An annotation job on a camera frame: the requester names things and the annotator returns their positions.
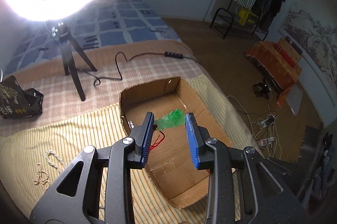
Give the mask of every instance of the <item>blue patterned bedsheet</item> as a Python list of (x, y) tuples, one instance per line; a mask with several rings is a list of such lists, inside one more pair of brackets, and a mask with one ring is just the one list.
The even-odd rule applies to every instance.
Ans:
[[(95, 0), (63, 21), (84, 50), (146, 40), (181, 41), (143, 0)], [(55, 22), (47, 22), (49, 30), (53, 25)], [(44, 23), (30, 22), (29, 33), (17, 47), (5, 74), (60, 56), (60, 48)]]

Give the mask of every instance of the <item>bed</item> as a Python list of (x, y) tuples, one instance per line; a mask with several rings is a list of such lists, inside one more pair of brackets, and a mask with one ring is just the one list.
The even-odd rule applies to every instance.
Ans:
[[(124, 31), (132, 30), (118, 32), (125, 37)], [(96, 76), (118, 75), (114, 57), (119, 51), (124, 52), (127, 59), (145, 52), (163, 53), (165, 51), (177, 52), (193, 58), (191, 50), (178, 37), (164, 39), (163, 32), (151, 33), (156, 35), (156, 38), (141, 42), (125, 41), (114, 45), (102, 43), (102, 34), (100, 34), (97, 38), (100, 43), (98, 48), (86, 51), (98, 69)], [(77, 37), (82, 37), (81, 35), (91, 34), (82, 33)], [(122, 81), (102, 81), (101, 85), (94, 87), (94, 79), (85, 73), (80, 73), (80, 80), (87, 97), (85, 102), (81, 102), (71, 77), (64, 76), (62, 60), (55, 56), (45, 61), (44, 53), (45, 51), (42, 53), (40, 51), (35, 62), (21, 67), (25, 58), (23, 55), (26, 54), (23, 53), (14, 69), (16, 70), (14, 75), (23, 89), (35, 88), (44, 94), (43, 114), (40, 117), (24, 120), (0, 119), (0, 180), (18, 208), (27, 217), (43, 195), (48, 183), (52, 183), (64, 166), (86, 145), (94, 145), (97, 148), (107, 147), (126, 136), (121, 124), (119, 96), (122, 90), (137, 84), (176, 76), (186, 79), (231, 139), (234, 147), (243, 149), (246, 146), (254, 146), (259, 151), (235, 108), (197, 61), (144, 55), (126, 62), (122, 56), (119, 56), (117, 61), (123, 75)], [(74, 59), (77, 67), (86, 68), (77, 54), (74, 54)], [(104, 207), (106, 179), (105, 172), (100, 199), (102, 207)], [(166, 202), (145, 170), (133, 170), (131, 179), (136, 223), (204, 222), (206, 198), (180, 210)], [(235, 174), (233, 179), (235, 218), (239, 219), (239, 194)], [(103, 209), (100, 210), (99, 216), (103, 219)]]
[[(143, 0), (95, 0), (64, 20), (84, 50), (109, 45), (172, 39), (175, 31)], [(55, 22), (47, 22), (51, 31)], [(31, 68), (61, 56), (42, 22), (29, 22), (27, 36), (19, 43), (6, 74)]]

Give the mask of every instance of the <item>yellow striped mat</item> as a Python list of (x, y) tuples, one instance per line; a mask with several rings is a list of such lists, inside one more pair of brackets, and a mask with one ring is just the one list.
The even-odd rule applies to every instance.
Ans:
[[(248, 145), (256, 146), (249, 130), (237, 115), (229, 100), (202, 75), (187, 80), (204, 101), (210, 113), (226, 131), (237, 148)], [(58, 171), (45, 159), (45, 152), (53, 150), (68, 164), (85, 146), (96, 148), (111, 146), (126, 134), (120, 122), (119, 104), (101, 110), (63, 120), (48, 126), (29, 129), (0, 139), (0, 179), (6, 190), (29, 217), (31, 210), (43, 195), (41, 185), (34, 185), (36, 164), (49, 174), (52, 183)], [(50, 160), (62, 165), (55, 157)], [(239, 200), (236, 175), (235, 185), (235, 218), (239, 219)], [(107, 170), (102, 179), (100, 206), (104, 207)], [(132, 196), (136, 223), (203, 223), (206, 213), (206, 199), (202, 199), (185, 209), (176, 209), (169, 205), (156, 190), (145, 170), (131, 171)], [(104, 218), (104, 210), (100, 210), (100, 219)]]

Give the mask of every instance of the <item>cardboard box flap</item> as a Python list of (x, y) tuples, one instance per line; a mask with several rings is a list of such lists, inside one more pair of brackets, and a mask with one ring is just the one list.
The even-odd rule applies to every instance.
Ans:
[(128, 106), (172, 93), (176, 90), (179, 82), (180, 78), (177, 77), (133, 86), (122, 91), (120, 103), (123, 103), (124, 106)]
[(205, 197), (207, 195), (207, 192), (208, 192), (208, 176), (202, 181), (200, 181), (197, 185), (194, 185), (181, 195), (173, 198), (171, 201), (174, 204), (179, 204), (178, 209), (182, 209), (191, 206), (195, 202)]

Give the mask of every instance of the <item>cardboard box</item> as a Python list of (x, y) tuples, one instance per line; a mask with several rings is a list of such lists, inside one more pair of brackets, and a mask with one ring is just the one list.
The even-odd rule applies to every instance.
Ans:
[[(210, 136), (233, 146), (195, 90), (181, 78), (161, 79), (126, 89), (121, 93), (120, 108), (128, 135), (131, 132), (128, 122), (134, 126), (142, 124), (146, 112), (153, 112), (158, 119), (180, 109), (184, 113), (193, 112), (198, 125), (207, 128)], [(194, 168), (185, 126), (165, 129), (163, 133), (165, 139), (150, 152), (145, 169), (168, 203), (185, 208), (207, 195), (208, 172)], [(152, 144), (158, 134), (156, 131), (153, 134)]]
[(291, 59), (298, 63), (301, 59), (301, 55), (296, 52), (294, 47), (290, 43), (288, 43), (284, 38), (280, 38), (280, 40), (277, 43), (285, 52), (287, 52), (288, 56), (291, 57)]

